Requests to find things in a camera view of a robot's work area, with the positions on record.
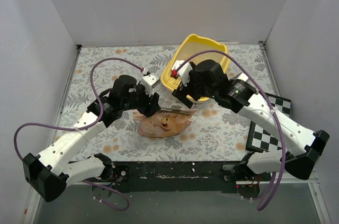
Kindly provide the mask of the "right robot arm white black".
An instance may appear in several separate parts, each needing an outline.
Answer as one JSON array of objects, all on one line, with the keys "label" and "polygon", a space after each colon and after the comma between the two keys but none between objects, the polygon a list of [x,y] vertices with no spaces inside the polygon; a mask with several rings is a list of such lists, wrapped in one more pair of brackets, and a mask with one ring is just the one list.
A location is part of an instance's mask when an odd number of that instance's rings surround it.
[{"label": "right robot arm white black", "polygon": [[281,168],[300,180],[309,179],[329,140],[327,132],[314,132],[270,108],[268,98],[256,92],[244,73],[229,79],[214,60],[197,65],[180,60],[172,67],[171,76],[181,79],[172,94],[187,107],[193,105],[189,97],[196,101],[201,97],[212,98],[221,107],[251,120],[275,139],[283,135],[285,154],[282,150],[268,150],[245,155],[234,169],[243,179],[252,180],[258,174],[278,172]]}]

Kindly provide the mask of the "pink cat litter bag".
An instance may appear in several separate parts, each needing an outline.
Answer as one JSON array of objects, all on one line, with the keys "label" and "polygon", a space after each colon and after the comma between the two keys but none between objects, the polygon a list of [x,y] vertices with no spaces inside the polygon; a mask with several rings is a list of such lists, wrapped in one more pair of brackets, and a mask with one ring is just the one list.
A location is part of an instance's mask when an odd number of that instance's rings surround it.
[{"label": "pink cat litter bag", "polygon": [[139,111],[133,111],[133,119],[140,122],[138,133],[147,138],[166,138],[180,134],[190,124],[191,118],[197,109],[183,110],[191,115],[180,115],[174,113],[155,113],[147,118]]}]

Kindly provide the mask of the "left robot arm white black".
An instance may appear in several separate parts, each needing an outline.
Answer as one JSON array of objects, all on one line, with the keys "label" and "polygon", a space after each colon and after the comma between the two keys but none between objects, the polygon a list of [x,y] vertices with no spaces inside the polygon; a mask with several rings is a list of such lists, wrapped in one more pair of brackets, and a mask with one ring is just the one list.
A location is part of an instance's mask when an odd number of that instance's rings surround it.
[{"label": "left robot arm white black", "polygon": [[22,162],[26,181],[46,201],[58,198],[66,187],[96,177],[102,182],[113,175],[112,160],[104,154],[95,154],[86,160],[71,159],[88,142],[121,118],[124,111],[138,110],[150,117],[160,110],[159,94],[153,92],[159,78],[154,74],[140,81],[122,75],[112,88],[103,91],[99,100],[91,103],[75,123],[74,131],[64,134],[55,143],[37,155],[27,154]]}]

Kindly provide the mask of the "gold brown bookmark strip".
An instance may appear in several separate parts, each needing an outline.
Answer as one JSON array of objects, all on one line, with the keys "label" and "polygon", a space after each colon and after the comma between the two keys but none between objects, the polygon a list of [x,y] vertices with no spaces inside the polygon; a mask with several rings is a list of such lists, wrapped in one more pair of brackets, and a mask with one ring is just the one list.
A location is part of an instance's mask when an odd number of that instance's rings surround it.
[{"label": "gold brown bookmark strip", "polygon": [[180,114],[180,115],[186,115],[186,116],[191,115],[190,112],[186,112],[180,109],[169,109],[165,107],[162,107],[159,113],[174,113],[174,114]]}]

